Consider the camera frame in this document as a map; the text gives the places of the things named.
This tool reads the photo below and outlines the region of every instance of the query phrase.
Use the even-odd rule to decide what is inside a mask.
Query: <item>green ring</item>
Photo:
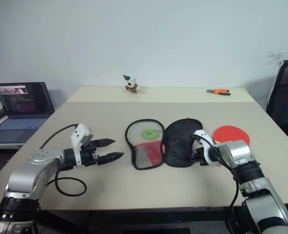
[[[142,131],[141,136],[145,140],[156,140],[159,137],[159,132],[154,129],[145,129]]]

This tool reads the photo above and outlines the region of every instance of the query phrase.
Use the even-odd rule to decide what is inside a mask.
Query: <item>office chair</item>
[[[288,60],[281,63],[266,112],[288,136]]]

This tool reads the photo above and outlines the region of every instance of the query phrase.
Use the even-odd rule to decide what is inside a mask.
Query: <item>laptop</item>
[[[0,84],[0,101],[0,144],[25,143],[55,111],[44,82]]]

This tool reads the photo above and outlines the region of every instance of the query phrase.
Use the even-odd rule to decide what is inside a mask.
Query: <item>toy figurine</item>
[[[131,77],[123,75],[124,79],[127,82],[127,85],[125,86],[125,89],[132,92],[132,93],[136,93],[139,91],[139,86],[138,84],[136,84],[136,78],[135,79],[131,79]]]

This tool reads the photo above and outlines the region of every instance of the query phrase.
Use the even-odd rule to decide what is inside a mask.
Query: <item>beige tabletop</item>
[[[94,139],[112,138],[116,143],[97,150],[99,155],[124,152],[117,161],[62,172],[60,176],[82,179],[88,187],[81,197],[60,195],[50,185],[40,200],[47,210],[108,210],[174,207],[229,206],[235,192],[231,174],[223,167],[174,168],[165,163],[155,169],[138,171],[124,139],[126,127],[134,120],[154,118],[166,127],[181,118],[195,118],[212,136],[222,125],[234,125],[250,136],[250,148],[261,163],[278,194],[288,203],[288,137],[242,88],[232,88],[231,96],[206,93],[205,89],[144,89],[129,94],[121,88],[81,87],[63,104],[0,171],[0,201],[10,174],[28,155],[56,130],[71,123],[84,123]],[[187,98],[184,102],[180,94]],[[70,148],[72,129],[53,138],[48,148]],[[61,181],[69,193],[81,191],[81,185]],[[236,205],[243,197],[239,195]]]

